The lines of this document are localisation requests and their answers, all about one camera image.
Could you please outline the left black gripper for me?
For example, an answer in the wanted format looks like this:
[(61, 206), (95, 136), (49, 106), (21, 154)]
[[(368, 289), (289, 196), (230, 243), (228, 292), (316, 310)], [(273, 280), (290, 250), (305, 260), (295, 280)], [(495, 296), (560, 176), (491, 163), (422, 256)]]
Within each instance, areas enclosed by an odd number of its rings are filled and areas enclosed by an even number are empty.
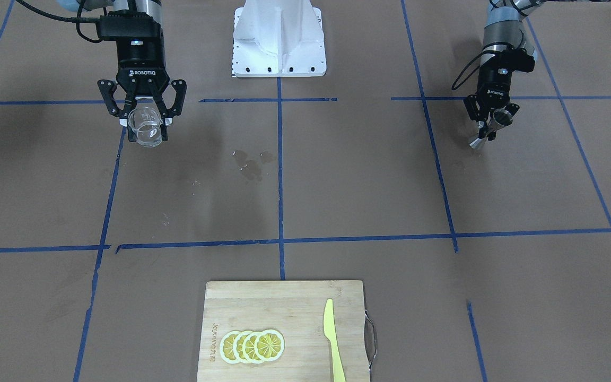
[(489, 141), (496, 138), (499, 130), (511, 126), (520, 106), (510, 102), (512, 73), (498, 74), (485, 66), (495, 50), (485, 50), (489, 58), (481, 63), (478, 69), (477, 91), (464, 98), (469, 118), (478, 124), (478, 140), (484, 140), (489, 133)]

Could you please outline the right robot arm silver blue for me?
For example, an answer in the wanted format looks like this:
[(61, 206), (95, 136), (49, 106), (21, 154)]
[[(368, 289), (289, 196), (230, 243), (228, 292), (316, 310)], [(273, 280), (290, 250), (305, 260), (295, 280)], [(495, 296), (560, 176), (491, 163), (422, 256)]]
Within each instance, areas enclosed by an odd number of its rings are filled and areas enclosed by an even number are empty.
[(184, 106), (187, 84), (171, 80), (165, 65), (160, 1), (60, 1), (61, 7), (78, 13), (112, 7), (99, 17), (95, 29), (100, 40), (117, 47), (116, 79), (97, 85), (112, 116), (127, 119), (139, 99), (152, 99), (163, 126), (172, 123)]

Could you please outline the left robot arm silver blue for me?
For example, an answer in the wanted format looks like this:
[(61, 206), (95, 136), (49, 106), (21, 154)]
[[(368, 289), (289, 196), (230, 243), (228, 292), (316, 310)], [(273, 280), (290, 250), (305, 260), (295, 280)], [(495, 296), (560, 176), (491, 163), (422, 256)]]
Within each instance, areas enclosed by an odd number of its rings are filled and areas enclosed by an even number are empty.
[(511, 125), (520, 109), (509, 95), (512, 75), (533, 72), (537, 58), (523, 21), (544, 3), (490, 1), (482, 51), (475, 57), (479, 61), (477, 89), (464, 99), (469, 118), (477, 123), (478, 134), (469, 144), (473, 149), (495, 140), (497, 131)]

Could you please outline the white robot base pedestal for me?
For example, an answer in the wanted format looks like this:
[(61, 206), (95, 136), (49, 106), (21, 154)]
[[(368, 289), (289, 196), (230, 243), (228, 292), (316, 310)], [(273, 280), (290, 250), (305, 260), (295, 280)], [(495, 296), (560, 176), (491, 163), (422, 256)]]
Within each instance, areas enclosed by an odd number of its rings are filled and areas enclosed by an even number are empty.
[(233, 77), (320, 77), (322, 12), (310, 1), (246, 1), (234, 12)]

